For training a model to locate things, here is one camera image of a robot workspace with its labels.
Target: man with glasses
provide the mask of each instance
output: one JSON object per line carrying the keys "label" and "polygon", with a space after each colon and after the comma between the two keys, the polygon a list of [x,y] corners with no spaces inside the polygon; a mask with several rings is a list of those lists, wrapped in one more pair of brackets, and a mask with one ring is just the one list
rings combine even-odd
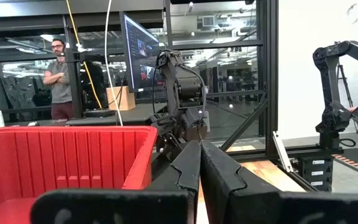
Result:
{"label": "man with glasses", "polygon": [[49,64],[44,73],[44,84],[52,86],[52,119],[71,119],[74,117],[70,80],[65,61],[65,43],[52,41],[52,50],[56,61]]}

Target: computer monitor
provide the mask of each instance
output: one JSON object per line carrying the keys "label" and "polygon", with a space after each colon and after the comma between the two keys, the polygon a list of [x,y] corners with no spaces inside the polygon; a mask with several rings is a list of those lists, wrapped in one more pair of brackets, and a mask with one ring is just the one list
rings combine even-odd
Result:
{"label": "computer monitor", "polygon": [[[160,52],[158,38],[140,24],[120,12],[121,30],[123,33],[124,53],[127,63],[127,80],[131,92],[152,89],[155,60]],[[157,70],[154,87],[161,89],[164,81]]]}

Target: red bin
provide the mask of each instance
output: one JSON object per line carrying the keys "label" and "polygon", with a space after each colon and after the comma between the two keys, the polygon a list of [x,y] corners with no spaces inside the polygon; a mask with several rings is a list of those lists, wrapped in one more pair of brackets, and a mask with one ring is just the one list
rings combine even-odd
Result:
{"label": "red bin", "polygon": [[0,224],[30,223],[48,190],[143,189],[156,137],[150,126],[0,128]]}

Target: beard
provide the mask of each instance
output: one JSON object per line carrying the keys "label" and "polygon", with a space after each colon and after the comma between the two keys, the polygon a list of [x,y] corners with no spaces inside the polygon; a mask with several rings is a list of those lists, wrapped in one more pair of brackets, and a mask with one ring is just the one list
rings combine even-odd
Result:
{"label": "beard", "polygon": [[55,51],[54,54],[57,56],[57,57],[62,57],[63,56],[63,52],[61,51]]}

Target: crossed arms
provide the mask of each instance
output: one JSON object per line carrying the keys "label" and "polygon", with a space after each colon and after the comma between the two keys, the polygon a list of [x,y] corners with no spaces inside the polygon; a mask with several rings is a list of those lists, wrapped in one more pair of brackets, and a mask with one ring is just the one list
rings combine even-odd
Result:
{"label": "crossed arms", "polygon": [[63,72],[60,72],[56,75],[52,75],[52,73],[50,71],[46,71],[44,73],[44,84],[45,85],[52,85],[56,82],[64,83],[66,85],[69,84],[69,80],[68,80],[67,76],[64,76]]}

